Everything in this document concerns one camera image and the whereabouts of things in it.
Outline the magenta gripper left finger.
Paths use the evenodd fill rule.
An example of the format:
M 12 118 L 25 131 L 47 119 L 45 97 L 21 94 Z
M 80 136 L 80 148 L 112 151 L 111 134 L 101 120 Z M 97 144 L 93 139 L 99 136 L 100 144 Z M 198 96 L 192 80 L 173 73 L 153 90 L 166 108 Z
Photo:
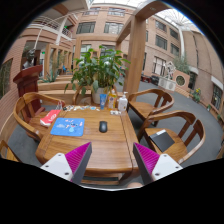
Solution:
M 91 153 L 92 144 L 88 142 L 66 154 L 57 153 L 41 168 L 79 185 L 83 179 Z

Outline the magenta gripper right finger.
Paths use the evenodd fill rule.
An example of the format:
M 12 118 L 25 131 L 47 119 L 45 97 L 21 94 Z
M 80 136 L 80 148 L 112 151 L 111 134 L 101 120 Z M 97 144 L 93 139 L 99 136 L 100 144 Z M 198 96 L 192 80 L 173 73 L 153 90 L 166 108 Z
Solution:
M 139 143 L 133 144 L 133 154 L 145 185 L 182 169 L 168 154 L 159 155 Z

